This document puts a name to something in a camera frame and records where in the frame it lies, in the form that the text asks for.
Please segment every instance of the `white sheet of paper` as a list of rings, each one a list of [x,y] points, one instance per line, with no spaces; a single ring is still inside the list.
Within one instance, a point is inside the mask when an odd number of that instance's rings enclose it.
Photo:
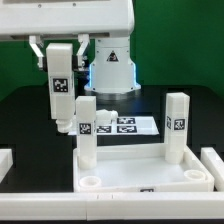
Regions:
[[[76,127],[69,135],[76,135]],[[97,135],[158,135],[153,117],[118,117],[106,126],[97,127]]]

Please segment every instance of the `white plastic frame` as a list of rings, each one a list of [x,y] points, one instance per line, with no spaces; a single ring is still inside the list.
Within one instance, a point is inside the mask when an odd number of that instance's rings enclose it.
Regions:
[[[0,220],[223,219],[224,194],[0,194]]]

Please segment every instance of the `white plastic base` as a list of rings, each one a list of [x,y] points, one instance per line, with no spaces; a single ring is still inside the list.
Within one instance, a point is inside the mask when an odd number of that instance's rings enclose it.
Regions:
[[[215,178],[215,187],[224,191],[224,163],[213,148],[202,148],[201,162]]]
[[[0,149],[0,183],[2,182],[5,175],[8,173],[12,164],[12,150]]]
[[[97,167],[82,170],[74,151],[76,192],[213,191],[214,178],[186,146],[184,160],[165,160],[165,144],[97,148]]]

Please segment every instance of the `marker sticker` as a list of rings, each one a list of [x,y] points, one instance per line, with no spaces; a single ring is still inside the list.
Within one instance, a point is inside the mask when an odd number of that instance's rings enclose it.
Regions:
[[[117,55],[114,51],[111,52],[110,56],[107,59],[108,62],[119,62]]]

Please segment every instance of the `white platform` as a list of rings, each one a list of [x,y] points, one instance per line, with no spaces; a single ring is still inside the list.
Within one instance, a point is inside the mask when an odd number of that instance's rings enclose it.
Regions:
[[[165,148],[165,144],[98,147],[97,166],[90,170],[78,167],[77,152],[74,151],[74,190],[76,192],[213,191],[214,178],[188,147],[185,147],[184,161],[176,165],[166,162]],[[187,170],[203,172],[206,178],[202,181],[189,181],[185,177]],[[89,182],[83,185],[82,180],[88,178]],[[96,183],[93,183],[93,178],[101,181],[100,186],[94,186]]]

